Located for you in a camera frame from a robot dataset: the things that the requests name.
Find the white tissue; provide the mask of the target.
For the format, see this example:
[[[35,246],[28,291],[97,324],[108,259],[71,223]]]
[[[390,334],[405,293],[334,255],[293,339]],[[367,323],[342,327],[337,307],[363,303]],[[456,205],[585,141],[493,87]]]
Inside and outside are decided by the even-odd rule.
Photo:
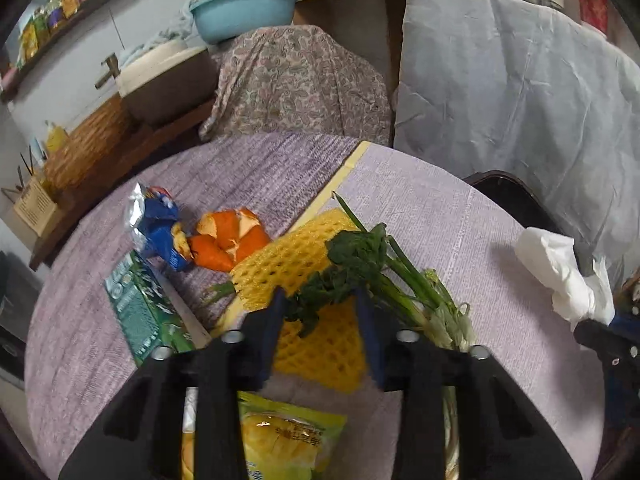
[[[514,246],[526,270],[552,290],[552,308],[572,330],[582,321],[610,325],[615,308],[605,258],[592,260],[592,271],[583,276],[574,254],[575,241],[538,228],[526,228]]]

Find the green milk carton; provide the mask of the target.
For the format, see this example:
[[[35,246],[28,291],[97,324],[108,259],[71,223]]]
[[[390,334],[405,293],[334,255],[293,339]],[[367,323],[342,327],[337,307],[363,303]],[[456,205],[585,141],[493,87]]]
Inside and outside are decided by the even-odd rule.
[[[135,250],[116,264],[104,288],[137,365],[157,348],[188,352],[212,340],[168,279]]]

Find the yellow snack wrapper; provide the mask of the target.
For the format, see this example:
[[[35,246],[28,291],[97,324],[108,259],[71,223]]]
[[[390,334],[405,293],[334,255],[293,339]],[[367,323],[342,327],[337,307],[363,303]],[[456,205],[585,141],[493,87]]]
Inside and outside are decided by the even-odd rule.
[[[321,479],[347,417],[238,394],[247,477]]]

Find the yellow foam fruit net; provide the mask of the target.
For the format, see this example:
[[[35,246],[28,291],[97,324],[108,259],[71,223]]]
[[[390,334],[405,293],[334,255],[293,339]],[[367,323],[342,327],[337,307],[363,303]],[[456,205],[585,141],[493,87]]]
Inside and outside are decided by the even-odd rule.
[[[368,370],[358,332],[354,286],[330,263],[326,244],[356,226],[330,209],[245,258],[231,281],[245,311],[285,292],[284,321],[272,369],[340,393],[360,388]]]

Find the orange peel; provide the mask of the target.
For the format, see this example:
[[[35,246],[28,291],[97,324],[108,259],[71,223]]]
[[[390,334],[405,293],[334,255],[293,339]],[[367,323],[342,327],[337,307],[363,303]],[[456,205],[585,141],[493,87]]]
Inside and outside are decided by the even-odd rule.
[[[188,238],[195,265],[222,273],[271,242],[260,219],[245,207],[206,212],[195,232]]]

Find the green leafy vegetable scraps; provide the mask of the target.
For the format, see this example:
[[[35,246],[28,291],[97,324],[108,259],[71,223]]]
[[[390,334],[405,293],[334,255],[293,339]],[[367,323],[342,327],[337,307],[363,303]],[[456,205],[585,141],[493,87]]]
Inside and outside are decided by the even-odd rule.
[[[335,194],[339,209],[356,226],[342,231],[326,244],[330,263],[354,288],[360,287],[374,304],[389,310],[410,328],[448,350],[465,352],[475,342],[470,306],[457,304],[433,269],[420,271],[409,260],[381,222],[366,228],[344,198]],[[231,278],[203,292],[208,306],[226,297],[237,297]]]

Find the blue silver foil wrapper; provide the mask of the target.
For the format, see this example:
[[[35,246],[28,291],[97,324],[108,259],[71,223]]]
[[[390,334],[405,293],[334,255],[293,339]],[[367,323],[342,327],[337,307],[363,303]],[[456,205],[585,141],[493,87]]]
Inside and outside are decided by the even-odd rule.
[[[127,198],[124,221],[134,248],[143,257],[160,257],[174,271],[191,265],[193,257],[180,223],[180,210],[164,188],[136,183]]]

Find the black trash bin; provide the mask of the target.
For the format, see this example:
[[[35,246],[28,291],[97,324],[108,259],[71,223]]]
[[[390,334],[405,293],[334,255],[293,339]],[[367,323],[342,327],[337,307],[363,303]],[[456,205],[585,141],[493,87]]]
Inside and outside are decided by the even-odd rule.
[[[533,191],[512,174],[502,170],[490,170],[471,174],[463,181],[504,209],[523,228],[537,228],[563,234]]]

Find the purple woven table mat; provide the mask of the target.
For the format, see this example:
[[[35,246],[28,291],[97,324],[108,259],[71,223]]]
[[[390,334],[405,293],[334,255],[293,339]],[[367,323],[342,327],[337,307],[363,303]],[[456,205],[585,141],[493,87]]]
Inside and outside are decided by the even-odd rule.
[[[163,188],[180,217],[168,246],[184,251],[209,211],[246,208],[277,236],[302,213],[358,142],[308,133],[228,134],[142,171],[81,220],[40,292],[26,347],[27,414],[44,473],[58,476],[74,447],[136,366],[104,281],[131,249],[128,197]]]

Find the wooden chopstick holder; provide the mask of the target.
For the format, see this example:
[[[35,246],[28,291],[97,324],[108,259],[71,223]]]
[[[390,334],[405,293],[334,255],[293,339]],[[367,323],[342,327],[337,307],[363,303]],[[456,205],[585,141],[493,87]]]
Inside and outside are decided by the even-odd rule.
[[[18,218],[38,236],[43,236],[58,211],[58,205],[43,169],[34,164],[31,148],[28,149],[28,158],[20,154],[16,174],[17,182],[12,186],[2,185],[1,194],[12,204]]]

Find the white cloth cover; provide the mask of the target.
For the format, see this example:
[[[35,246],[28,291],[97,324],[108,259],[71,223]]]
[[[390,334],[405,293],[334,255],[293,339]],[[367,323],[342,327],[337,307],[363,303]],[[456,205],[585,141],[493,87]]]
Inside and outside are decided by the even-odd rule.
[[[639,265],[639,69],[522,0],[406,0],[395,148],[523,181],[614,285]]]

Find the woven wicker basket sink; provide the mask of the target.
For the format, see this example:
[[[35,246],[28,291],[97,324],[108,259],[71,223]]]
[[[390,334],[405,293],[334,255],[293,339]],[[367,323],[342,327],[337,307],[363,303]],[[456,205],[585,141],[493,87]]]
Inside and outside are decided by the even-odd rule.
[[[98,162],[137,128],[137,121],[118,93],[88,116],[44,164],[44,178],[53,194],[77,188]]]

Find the dark wooden counter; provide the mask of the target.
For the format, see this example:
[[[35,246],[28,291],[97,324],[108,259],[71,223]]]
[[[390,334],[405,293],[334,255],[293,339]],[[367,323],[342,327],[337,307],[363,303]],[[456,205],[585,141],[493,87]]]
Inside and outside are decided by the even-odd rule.
[[[58,211],[32,250],[29,269],[50,266],[79,221],[119,185],[149,166],[198,145],[198,128],[209,117],[213,104],[212,100],[206,101],[158,129],[141,126],[118,144],[115,153],[101,160],[85,182],[63,192]]]

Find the yellow soap bottle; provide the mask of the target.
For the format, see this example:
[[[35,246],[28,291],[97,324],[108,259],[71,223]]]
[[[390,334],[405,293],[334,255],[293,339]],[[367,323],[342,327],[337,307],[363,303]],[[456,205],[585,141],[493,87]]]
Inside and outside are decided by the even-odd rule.
[[[48,135],[44,147],[47,155],[51,156],[65,145],[70,135],[63,127],[50,120],[46,120],[46,126]]]

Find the red paper cup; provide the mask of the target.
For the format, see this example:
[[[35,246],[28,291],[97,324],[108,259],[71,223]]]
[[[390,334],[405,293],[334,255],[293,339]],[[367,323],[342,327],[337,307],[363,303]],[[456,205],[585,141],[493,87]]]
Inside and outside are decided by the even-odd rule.
[[[608,0],[579,0],[582,24],[606,36],[608,33]]]

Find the brown and cream pot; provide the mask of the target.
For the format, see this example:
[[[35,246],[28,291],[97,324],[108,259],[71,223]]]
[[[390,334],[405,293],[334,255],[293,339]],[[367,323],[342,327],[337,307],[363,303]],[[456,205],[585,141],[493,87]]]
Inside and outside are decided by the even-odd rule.
[[[210,99],[218,72],[206,47],[184,40],[164,42],[122,67],[115,78],[126,109],[153,127],[172,122]]]

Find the brass faucet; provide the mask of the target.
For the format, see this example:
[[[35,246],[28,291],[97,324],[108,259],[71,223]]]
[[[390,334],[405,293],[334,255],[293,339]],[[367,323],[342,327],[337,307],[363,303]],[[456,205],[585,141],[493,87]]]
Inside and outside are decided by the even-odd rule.
[[[94,84],[94,88],[96,88],[96,90],[101,89],[107,81],[110,79],[116,79],[120,74],[119,62],[115,53],[110,54],[102,62],[102,65],[106,67],[106,73],[103,74]]]

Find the floral patterned cloth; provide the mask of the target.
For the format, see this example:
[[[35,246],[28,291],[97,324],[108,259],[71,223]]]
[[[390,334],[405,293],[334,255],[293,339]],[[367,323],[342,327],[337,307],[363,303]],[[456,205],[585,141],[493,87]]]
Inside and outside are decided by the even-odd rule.
[[[314,25],[262,27],[218,55],[204,142],[223,134],[307,133],[386,145],[392,110],[383,76]]]

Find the wooden side cabinet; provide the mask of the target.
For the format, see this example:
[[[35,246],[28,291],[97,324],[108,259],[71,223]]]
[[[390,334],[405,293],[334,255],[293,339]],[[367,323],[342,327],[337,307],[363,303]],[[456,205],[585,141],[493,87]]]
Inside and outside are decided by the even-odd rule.
[[[368,61],[384,78],[387,93],[398,86],[406,0],[298,0],[296,25],[322,28],[344,48]]]

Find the light blue plastic basin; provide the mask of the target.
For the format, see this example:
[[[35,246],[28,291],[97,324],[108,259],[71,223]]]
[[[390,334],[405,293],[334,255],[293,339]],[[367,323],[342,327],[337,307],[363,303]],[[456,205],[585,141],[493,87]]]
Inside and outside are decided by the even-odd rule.
[[[220,44],[251,30],[288,26],[297,0],[198,0],[189,6],[206,44]]]

